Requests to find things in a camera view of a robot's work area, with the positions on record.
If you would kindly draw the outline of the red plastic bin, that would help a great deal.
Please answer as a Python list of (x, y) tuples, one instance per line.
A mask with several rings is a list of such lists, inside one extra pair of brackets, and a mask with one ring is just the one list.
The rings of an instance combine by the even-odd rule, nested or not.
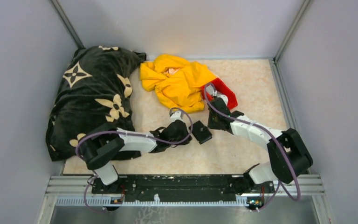
[(202, 98), (205, 96), (211, 102), (216, 97), (221, 97), (226, 103), (228, 109), (234, 109), (238, 105), (238, 101), (234, 92), (218, 77), (212, 80), (211, 85), (201, 87)]

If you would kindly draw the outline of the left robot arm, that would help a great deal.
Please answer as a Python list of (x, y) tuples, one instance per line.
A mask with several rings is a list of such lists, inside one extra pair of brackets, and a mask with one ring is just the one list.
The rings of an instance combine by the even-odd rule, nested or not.
[(80, 157), (103, 183), (110, 193), (120, 190), (121, 180), (111, 164), (118, 153), (160, 153), (171, 146), (186, 145), (192, 140), (191, 130), (177, 119), (168, 127), (160, 127), (146, 133), (134, 132), (104, 124), (82, 137), (75, 148)]

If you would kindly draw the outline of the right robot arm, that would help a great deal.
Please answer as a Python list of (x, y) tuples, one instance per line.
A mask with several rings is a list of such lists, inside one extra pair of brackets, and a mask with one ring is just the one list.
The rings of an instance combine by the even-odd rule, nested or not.
[(269, 162), (256, 164), (244, 173), (244, 187), (256, 192), (262, 184), (279, 180), (291, 183), (313, 165), (313, 159), (297, 130), (264, 126), (239, 111), (231, 112), (221, 97), (208, 102), (210, 129), (244, 137), (268, 152)]

